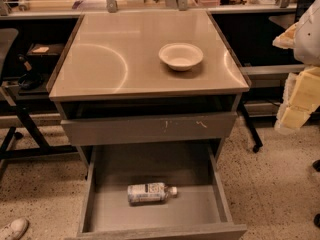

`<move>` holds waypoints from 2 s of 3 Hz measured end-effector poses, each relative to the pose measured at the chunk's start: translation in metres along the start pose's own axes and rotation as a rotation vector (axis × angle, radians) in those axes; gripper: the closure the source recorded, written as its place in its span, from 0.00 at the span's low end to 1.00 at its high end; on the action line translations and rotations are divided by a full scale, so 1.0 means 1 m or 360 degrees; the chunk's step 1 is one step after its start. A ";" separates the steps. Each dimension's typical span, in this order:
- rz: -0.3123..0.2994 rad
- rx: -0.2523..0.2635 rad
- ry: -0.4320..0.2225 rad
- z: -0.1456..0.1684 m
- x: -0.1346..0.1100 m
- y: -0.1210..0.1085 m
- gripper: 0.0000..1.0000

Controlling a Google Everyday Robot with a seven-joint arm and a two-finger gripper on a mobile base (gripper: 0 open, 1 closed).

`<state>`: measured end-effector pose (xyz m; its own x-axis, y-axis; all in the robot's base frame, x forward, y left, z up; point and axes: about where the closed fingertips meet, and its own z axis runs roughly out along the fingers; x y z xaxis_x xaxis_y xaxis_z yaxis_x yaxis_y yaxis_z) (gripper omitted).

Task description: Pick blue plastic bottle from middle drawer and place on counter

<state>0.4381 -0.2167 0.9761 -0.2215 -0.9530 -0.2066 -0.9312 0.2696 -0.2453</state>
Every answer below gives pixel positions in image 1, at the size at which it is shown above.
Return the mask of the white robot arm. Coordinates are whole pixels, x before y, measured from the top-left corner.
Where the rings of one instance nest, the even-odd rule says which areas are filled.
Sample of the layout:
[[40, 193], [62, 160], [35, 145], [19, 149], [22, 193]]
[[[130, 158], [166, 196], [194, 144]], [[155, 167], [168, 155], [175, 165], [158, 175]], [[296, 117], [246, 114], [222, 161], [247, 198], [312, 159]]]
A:
[[315, 0], [299, 21], [276, 37], [273, 46], [292, 49], [305, 68], [290, 73], [285, 81], [283, 102], [275, 130], [281, 134], [298, 131], [320, 107], [320, 0]]

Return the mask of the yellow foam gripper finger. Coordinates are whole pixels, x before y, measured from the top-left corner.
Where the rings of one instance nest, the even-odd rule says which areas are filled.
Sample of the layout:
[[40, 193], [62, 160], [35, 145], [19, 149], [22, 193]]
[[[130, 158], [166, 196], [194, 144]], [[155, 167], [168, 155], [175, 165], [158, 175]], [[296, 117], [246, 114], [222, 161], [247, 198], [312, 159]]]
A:
[[290, 73], [285, 82], [284, 104], [313, 113], [320, 106], [320, 68], [307, 66], [299, 74]]
[[309, 118], [308, 113], [281, 104], [276, 115], [274, 129], [280, 134], [292, 134], [297, 132]]

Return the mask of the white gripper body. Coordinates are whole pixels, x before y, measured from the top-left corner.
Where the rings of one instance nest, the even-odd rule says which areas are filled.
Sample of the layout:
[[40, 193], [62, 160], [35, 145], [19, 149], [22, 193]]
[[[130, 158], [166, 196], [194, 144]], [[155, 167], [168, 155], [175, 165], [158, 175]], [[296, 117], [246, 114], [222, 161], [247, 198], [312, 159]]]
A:
[[281, 49], [293, 49], [297, 24], [291, 25], [285, 32], [277, 36], [272, 45]]

